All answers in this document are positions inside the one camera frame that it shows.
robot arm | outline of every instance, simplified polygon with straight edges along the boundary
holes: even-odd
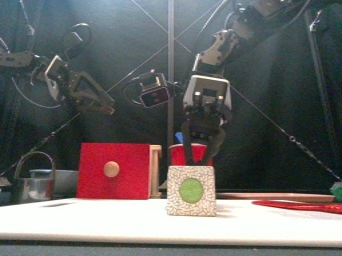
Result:
[[[86,40],[78,34],[79,29],[87,30]],[[66,48],[63,55],[67,60],[84,51],[91,38],[91,29],[86,23],[76,24],[67,30],[63,36]],[[47,57],[28,51],[11,53],[3,40],[0,43],[6,50],[0,51],[2,73],[10,76],[27,75],[31,77],[31,84],[36,79],[46,82],[54,100],[76,106],[80,111],[98,111],[108,115],[114,113],[114,99],[88,73],[71,70],[68,62],[59,56],[55,56],[51,61]]]
[[[231,119],[230,83],[223,78],[225,63],[285,29],[306,8],[323,8],[336,1],[255,0],[229,15],[225,29],[214,34],[214,43],[195,58],[183,109],[182,125],[187,165],[206,165],[225,140],[222,123]],[[191,142],[207,144],[201,162],[193,160]]]

green object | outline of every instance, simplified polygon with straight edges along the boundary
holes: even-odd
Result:
[[[336,196],[336,201],[342,203],[342,182],[336,182],[330,191],[332,191],[332,194]]]
[[[201,181],[194,178],[185,179],[179,186],[179,194],[187,203],[195,204],[205,194],[205,188]]]

green oval label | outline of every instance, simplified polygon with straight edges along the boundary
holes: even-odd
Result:
[[[205,188],[201,181],[195,178],[183,180],[179,186],[179,194],[183,201],[190,204],[195,204],[202,199],[205,194]]]

wooden knob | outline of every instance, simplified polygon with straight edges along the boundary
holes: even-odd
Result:
[[[119,174],[119,171],[120,167],[116,162],[111,161],[104,165],[103,172],[108,178],[114,178]]]

silver bucket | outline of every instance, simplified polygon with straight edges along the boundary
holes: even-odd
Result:
[[[50,159],[52,175],[50,177],[43,177],[43,178],[42,177],[20,178],[23,164],[26,160],[36,154],[43,154]],[[24,203],[51,200],[54,198],[55,175],[56,175],[55,161],[47,153],[40,151],[32,151],[28,154],[26,154],[20,158],[20,161],[16,167],[11,203],[24,204]]]

